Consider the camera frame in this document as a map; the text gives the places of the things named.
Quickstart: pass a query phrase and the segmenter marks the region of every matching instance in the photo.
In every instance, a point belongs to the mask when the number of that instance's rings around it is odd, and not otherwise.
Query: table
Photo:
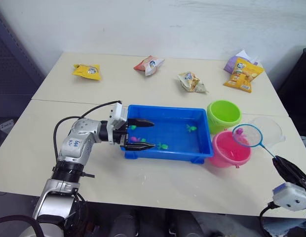
[[[32,100],[0,148],[0,191],[39,196],[52,173],[55,156],[52,133],[67,116],[81,115],[93,105]],[[103,107],[90,118],[108,118],[111,107]],[[257,115],[243,115],[247,122]],[[271,151],[306,173],[306,149],[287,116],[271,116],[283,129],[286,141]],[[60,149],[74,121],[59,127]],[[80,193],[88,201],[174,208],[191,211],[259,215],[271,201],[272,189],[284,181],[263,149],[253,152],[239,169],[215,168],[185,161],[123,157],[118,145],[95,144],[84,169],[96,177],[81,178]],[[305,218],[306,211],[271,210],[266,216]]]
[[[244,114],[288,116],[265,72],[253,82],[252,93],[222,86],[229,79],[225,61],[166,58],[160,70],[145,77],[133,69],[144,57],[63,53],[33,99],[102,104],[122,100],[141,104],[205,108],[219,99],[237,104]],[[73,76],[73,64],[100,64],[103,80]],[[204,82],[209,94],[187,93],[177,73],[192,71]]]

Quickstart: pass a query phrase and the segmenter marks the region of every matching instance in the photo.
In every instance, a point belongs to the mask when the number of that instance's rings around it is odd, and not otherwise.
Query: yellow snack bag
[[[263,71],[262,67],[251,64],[242,58],[237,58],[230,80],[224,83],[224,85],[251,93],[251,81]]]
[[[83,78],[93,79],[93,80],[101,80],[99,74],[99,65],[84,65],[84,64],[74,64],[76,68],[72,75],[81,76]]]

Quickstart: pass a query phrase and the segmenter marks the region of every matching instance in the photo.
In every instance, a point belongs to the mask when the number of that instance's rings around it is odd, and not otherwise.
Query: white wall
[[[0,0],[0,12],[45,74],[62,51],[227,60],[245,48],[278,87],[306,47],[306,0]]]

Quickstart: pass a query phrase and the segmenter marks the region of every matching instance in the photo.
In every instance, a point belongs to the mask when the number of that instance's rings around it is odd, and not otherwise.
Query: green bucket
[[[242,112],[230,101],[217,100],[208,105],[207,118],[210,133],[217,134],[240,123]]]

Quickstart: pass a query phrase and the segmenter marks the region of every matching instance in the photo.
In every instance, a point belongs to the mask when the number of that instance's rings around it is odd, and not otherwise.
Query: pink bucket
[[[239,168],[251,157],[251,148],[238,144],[231,131],[218,133],[212,140],[214,155],[209,161],[221,168],[235,165]]]

